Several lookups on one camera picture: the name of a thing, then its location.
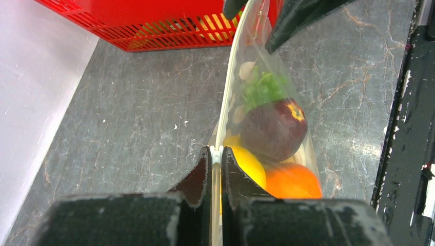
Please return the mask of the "green grape bunch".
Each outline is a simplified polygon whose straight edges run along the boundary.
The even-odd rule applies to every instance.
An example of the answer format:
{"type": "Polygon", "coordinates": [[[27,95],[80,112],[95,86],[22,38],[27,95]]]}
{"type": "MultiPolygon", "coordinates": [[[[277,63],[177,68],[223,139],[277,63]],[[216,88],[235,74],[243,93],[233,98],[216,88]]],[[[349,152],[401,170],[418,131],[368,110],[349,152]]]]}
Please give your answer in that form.
{"type": "Polygon", "coordinates": [[[259,71],[254,66],[245,82],[242,103],[245,112],[249,112],[264,103],[286,98],[290,79],[271,72],[259,71]]]}

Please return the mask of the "clear dotted zip top bag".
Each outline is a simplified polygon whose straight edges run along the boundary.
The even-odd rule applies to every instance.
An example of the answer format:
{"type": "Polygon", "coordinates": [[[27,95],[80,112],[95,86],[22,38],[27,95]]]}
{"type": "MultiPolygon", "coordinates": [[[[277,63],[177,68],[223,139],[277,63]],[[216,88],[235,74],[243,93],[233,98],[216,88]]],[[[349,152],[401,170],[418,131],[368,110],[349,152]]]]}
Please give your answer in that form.
{"type": "Polygon", "coordinates": [[[237,16],[221,114],[210,142],[211,245],[223,244],[222,173],[239,196],[322,198],[308,121],[289,72],[266,40],[279,1],[248,1],[237,16]]]}

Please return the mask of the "yellow lemon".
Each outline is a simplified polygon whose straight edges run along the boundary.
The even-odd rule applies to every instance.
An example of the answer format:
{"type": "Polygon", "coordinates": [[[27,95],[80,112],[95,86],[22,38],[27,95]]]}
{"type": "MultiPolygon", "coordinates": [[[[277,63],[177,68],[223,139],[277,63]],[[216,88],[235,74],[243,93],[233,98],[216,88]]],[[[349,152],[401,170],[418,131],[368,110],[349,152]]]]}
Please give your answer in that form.
{"type": "Polygon", "coordinates": [[[223,145],[230,147],[239,167],[261,188],[266,188],[266,173],[259,160],[241,146],[240,136],[226,136],[223,145]]]}

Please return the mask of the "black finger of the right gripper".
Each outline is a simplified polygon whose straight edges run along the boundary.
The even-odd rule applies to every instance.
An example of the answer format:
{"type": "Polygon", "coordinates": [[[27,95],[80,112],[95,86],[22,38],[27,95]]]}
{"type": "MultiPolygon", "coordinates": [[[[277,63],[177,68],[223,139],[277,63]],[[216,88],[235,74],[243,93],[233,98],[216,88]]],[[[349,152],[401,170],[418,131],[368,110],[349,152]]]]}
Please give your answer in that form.
{"type": "Polygon", "coordinates": [[[248,0],[224,0],[222,13],[228,20],[234,19],[243,10],[248,0]]]}
{"type": "Polygon", "coordinates": [[[298,31],[351,2],[349,0],[285,1],[265,43],[266,51],[272,54],[298,31]]]}

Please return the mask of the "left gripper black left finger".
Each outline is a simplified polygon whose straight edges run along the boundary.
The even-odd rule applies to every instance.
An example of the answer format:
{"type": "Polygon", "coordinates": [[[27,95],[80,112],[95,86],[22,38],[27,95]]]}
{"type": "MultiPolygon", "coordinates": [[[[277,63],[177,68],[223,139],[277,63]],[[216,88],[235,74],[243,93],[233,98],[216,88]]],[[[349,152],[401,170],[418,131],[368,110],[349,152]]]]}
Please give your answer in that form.
{"type": "Polygon", "coordinates": [[[212,158],[166,192],[74,195],[55,202],[33,245],[210,245],[212,158]]]}

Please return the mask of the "dark red plum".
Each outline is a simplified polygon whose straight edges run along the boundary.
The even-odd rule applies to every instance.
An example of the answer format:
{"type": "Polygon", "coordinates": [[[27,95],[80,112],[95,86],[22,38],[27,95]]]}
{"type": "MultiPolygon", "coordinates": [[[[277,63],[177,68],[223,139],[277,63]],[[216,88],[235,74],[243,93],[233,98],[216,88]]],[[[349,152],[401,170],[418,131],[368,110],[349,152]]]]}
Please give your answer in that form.
{"type": "Polygon", "coordinates": [[[287,160],[300,148],[308,132],[303,109],[293,98],[263,103],[241,122],[241,145],[271,162],[287,160]]]}

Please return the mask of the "orange tangerine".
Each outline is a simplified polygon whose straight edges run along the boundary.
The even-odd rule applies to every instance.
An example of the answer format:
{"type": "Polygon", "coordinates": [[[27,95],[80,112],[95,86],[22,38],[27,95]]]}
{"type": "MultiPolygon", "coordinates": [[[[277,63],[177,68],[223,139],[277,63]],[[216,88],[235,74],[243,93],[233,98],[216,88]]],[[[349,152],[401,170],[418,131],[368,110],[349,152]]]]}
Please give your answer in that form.
{"type": "Polygon", "coordinates": [[[323,197],[320,180],[307,167],[298,163],[266,172],[266,191],[280,199],[320,199],[323,197]]]}

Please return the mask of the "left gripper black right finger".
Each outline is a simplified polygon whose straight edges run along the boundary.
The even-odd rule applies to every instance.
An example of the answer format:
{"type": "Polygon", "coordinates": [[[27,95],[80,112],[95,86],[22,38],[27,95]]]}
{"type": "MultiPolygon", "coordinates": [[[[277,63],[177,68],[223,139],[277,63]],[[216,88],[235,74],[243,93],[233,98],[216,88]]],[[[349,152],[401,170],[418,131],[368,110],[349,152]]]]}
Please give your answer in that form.
{"type": "Polygon", "coordinates": [[[352,199],[277,199],[238,166],[222,164],[223,245],[390,245],[374,209],[352,199]]]}

